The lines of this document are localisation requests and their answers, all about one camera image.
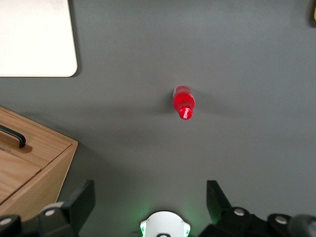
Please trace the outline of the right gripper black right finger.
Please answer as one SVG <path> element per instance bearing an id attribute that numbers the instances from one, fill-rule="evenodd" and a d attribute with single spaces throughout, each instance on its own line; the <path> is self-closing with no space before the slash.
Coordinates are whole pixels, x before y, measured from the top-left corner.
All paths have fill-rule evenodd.
<path id="1" fill-rule="evenodd" d="M 233 207 L 215 180 L 206 184 L 206 206 L 212 223 L 201 237 L 314 237 L 316 217 L 273 213 L 262 220 L 242 207 Z"/>

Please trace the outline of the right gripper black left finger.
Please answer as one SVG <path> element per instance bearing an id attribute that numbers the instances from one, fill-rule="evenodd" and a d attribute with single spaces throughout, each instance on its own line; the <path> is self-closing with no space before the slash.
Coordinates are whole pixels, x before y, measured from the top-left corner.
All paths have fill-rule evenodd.
<path id="1" fill-rule="evenodd" d="M 17 214 L 0 217 L 2 237 L 78 237 L 96 203 L 95 182 L 86 180 L 65 202 L 46 206 L 22 221 Z"/>

